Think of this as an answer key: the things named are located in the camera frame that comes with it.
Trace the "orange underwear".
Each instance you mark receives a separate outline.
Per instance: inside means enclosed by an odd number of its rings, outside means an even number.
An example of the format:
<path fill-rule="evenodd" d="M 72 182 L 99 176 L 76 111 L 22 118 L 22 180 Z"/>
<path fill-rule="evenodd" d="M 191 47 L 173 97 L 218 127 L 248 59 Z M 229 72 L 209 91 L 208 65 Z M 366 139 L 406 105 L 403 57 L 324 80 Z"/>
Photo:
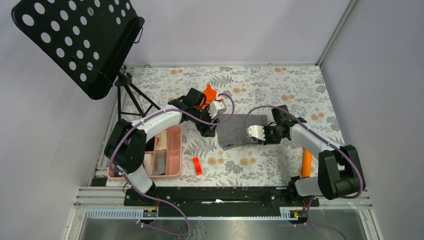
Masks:
<path fill-rule="evenodd" d="M 205 95 L 205 98 L 202 100 L 201 108 L 207 108 L 213 101 L 217 99 L 217 91 L 212 87 L 211 84 L 208 84 L 206 89 L 202 92 Z"/>

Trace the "grey striped underwear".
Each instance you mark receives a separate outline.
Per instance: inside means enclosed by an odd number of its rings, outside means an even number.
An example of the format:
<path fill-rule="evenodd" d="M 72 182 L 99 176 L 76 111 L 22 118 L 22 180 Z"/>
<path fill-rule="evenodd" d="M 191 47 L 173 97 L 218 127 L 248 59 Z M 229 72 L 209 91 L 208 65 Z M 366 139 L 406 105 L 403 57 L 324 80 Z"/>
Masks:
<path fill-rule="evenodd" d="M 220 122 L 226 121 L 230 114 L 220 113 L 217 119 Z M 215 128 L 218 144 L 224 151 L 236 148 L 257 145 L 258 143 L 248 138 L 245 131 L 245 114 L 234 114 L 228 122 L 218 125 Z M 268 117 L 266 115 L 249 115 L 247 119 L 247 126 L 259 125 L 265 126 L 268 124 Z"/>

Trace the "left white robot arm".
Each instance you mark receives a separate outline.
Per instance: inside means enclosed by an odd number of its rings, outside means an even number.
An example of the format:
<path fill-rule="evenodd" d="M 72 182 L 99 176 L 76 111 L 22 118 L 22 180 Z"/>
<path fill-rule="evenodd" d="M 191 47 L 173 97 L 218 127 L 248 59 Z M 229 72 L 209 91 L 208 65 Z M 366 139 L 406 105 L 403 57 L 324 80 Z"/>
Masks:
<path fill-rule="evenodd" d="M 129 122 L 120 119 L 106 143 L 104 155 L 116 170 L 137 189 L 136 199 L 144 206 L 152 204 L 154 185 L 145 168 L 148 141 L 160 132 L 183 122 L 194 122 L 203 137 L 210 137 L 219 120 L 217 115 L 226 111 L 226 104 L 217 96 L 207 99 L 205 93 L 191 88 L 187 95 L 173 99 L 165 107 L 142 119 Z"/>

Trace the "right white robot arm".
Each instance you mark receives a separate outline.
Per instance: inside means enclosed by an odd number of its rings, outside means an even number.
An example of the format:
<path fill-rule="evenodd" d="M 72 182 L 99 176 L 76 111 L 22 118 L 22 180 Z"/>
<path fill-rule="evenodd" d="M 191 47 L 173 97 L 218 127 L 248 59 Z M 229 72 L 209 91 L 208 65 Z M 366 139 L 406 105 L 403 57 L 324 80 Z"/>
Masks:
<path fill-rule="evenodd" d="M 271 109 L 274 125 L 264 128 L 266 144 L 277 144 L 288 139 L 300 145 L 318 161 L 315 177 L 294 181 L 287 191 L 287 201 L 301 205 L 307 196 L 323 196 L 328 200 L 353 199 L 365 189 L 365 180 L 357 149 L 352 145 L 337 145 L 313 130 L 307 122 L 289 113 L 286 105 Z"/>

